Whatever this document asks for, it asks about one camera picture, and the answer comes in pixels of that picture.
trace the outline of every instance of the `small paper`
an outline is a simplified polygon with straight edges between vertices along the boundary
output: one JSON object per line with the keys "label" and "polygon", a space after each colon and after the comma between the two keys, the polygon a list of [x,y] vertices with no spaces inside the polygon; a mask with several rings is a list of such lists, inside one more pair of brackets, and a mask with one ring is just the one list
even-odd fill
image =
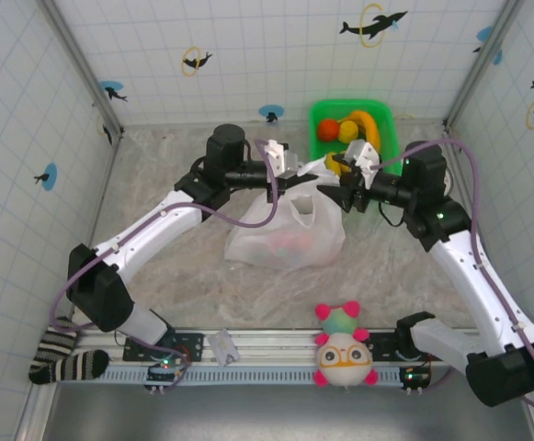
{"label": "small paper", "polygon": [[228,366],[230,363],[240,359],[238,349],[233,345],[232,337],[225,329],[207,338],[210,342],[211,351],[221,367]]}

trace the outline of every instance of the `grid pattern wall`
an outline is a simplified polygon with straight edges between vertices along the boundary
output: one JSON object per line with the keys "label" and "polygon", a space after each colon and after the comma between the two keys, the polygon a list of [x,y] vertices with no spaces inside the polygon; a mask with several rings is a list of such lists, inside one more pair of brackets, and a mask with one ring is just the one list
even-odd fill
{"label": "grid pattern wall", "polygon": [[265,120],[265,105],[307,119],[317,100],[363,97],[443,118],[504,0],[57,3],[97,78],[127,97],[111,98],[121,121],[156,124]]}
{"label": "grid pattern wall", "polygon": [[97,210],[111,148],[91,104],[35,2],[0,0],[0,440],[17,430],[68,253]]}
{"label": "grid pattern wall", "polygon": [[503,52],[456,129],[480,159],[486,249],[534,319],[534,0],[520,11]]}

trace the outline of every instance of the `marble-patterned floor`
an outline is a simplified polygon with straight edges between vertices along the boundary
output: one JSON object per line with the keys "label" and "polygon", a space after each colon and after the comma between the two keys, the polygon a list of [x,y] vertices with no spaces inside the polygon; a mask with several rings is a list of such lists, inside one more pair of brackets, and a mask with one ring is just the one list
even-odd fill
{"label": "marble-patterned floor", "polygon": [[[241,124],[246,138],[276,139],[308,159],[307,124]],[[205,152],[213,126],[128,129],[105,195],[94,243],[121,232],[153,208],[191,163]],[[397,123],[402,149],[410,141],[440,137],[438,124]],[[256,197],[241,191],[222,211],[240,218]],[[388,208],[398,220],[398,210]],[[337,262],[326,268],[278,272],[223,259],[232,226],[210,218],[179,237],[134,277],[132,298],[174,326],[317,327],[319,302],[359,300],[360,323],[393,327],[417,311],[431,311],[451,326],[472,327],[460,296],[404,226],[391,228],[376,206],[344,215],[347,234]]]}

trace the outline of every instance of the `floor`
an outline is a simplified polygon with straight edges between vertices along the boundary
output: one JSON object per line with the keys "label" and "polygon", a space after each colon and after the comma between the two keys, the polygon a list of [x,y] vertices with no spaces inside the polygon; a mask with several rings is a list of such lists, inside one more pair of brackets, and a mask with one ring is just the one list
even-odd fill
{"label": "floor", "polygon": [[[308,159],[307,124],[241,125],[249,140],[276,139]],[[213,127],[128,129],[119,147],[93,244],[123,231],[153,208],[205,152]],[[398,121],[403,149],[410,141],[435,139],[435,123]],[[256,197],[241,191],[222,211],[240,218]],[[388,208],[399,220],[399,210]],[[431,311],[450,326],[474,327],[448,278],[405,227],[391,228],[372,206],[344,215],[347,234],[335,264],[280,272],[227,262],[223,250],[232,226],[210,218],[165,248],[129,284],[132,298],[174,326],[317,327],[319,302],[359,300],[360,323],[393,327],[396,320]]]}
{"label": "floor", "polygon": [[461,375],[421,397],[365,386],[178,387],[150,396],[142,386],[61,383],[43,439],[529,441],[522,407],[483,406]]}

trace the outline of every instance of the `orange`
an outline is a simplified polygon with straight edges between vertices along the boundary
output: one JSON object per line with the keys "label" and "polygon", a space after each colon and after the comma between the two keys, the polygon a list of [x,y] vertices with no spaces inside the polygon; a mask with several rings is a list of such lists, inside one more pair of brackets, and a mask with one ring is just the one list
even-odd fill
{"label": "orange", "polygon": [[322,119],[318,124],[318,140],[334,141],[338,137],[340,125],[335,119]]}

